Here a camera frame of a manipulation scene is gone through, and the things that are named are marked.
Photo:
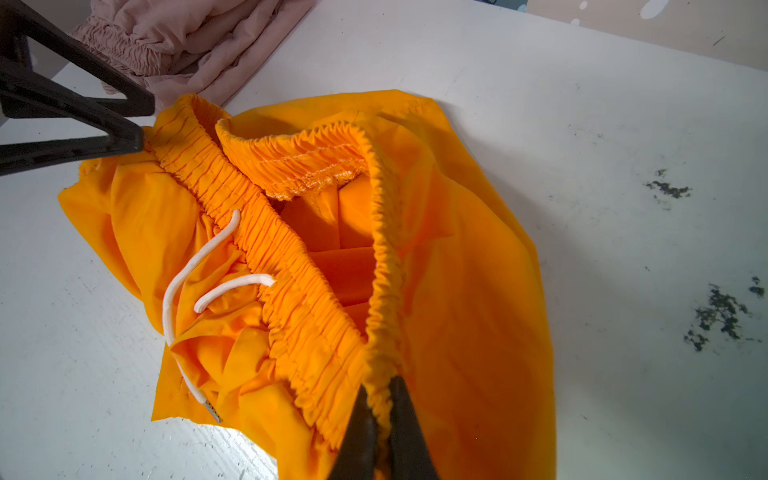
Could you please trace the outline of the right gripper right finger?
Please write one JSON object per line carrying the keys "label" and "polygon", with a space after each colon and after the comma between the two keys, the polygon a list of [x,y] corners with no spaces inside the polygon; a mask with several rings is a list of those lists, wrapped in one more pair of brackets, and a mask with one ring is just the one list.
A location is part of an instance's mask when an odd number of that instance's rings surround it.
{"label": "right gripper right finger", "polygon": [[395,480],[438,480],[424,435],[401,376],[390,382],[390,451],[392,478]]}

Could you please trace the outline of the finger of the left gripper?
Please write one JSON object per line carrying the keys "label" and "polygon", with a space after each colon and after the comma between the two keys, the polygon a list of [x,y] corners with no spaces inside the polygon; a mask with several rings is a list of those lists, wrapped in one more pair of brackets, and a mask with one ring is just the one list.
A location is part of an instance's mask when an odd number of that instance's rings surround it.
{"label": "finger of the left gripper", "polygon": [[121,98],[87,97],[35,73],[3,71],[10,125],[1,133],[1,174],[140,151],[135,119],[145,115],[145,90],[131,81],[119,87]]}
{"label": "finger of the left gripper", "polygon": [[13,93],[20,93],[23,88],[29,87],[33,93],[40,93],[44,86],[55,84],[34,70],[28,45],[30,39],[124,95],[122,99],[93,97],[91,100],[96,104],[124,117],[143,117],[155,112],[155,99],[151,92],[104,62],[24,2],[3,1],[1,110],[5,117],[59,116],[57,113],[45,113],[40,107],[11,97]]}

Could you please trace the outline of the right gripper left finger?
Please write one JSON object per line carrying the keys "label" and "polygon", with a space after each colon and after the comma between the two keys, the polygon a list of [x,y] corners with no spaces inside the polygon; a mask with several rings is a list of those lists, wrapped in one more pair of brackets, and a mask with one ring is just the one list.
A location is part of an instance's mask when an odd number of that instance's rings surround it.
{"label": "right gripper left finger", "polygon": [[328,480],[372,480],[375,477],[376,418],[363,385],[357,393],[347,429]]}

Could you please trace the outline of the orange shorts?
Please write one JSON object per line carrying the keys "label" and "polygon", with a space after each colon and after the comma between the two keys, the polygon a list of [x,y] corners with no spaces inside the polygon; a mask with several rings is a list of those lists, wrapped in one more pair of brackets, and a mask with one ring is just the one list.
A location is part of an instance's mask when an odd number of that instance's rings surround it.
{"label": "orange shorts", "polygon": [[242,432],[283,479],[331,471],[360,391],[390,477],[402,377],[443,479],[556,475],[534,243],[433,100],[231,115],[189,95],[59,202],[165,349],[152,416]]}

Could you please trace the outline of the pink shorts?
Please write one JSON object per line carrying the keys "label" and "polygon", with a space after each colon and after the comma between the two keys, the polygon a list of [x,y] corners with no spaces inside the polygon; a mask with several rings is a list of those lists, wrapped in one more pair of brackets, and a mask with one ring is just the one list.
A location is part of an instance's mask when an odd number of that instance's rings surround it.
{"label": "pink shorts", "polygon": [[71,37],[154,95],[225,105],[313,8],[305,0],[94,1]]}

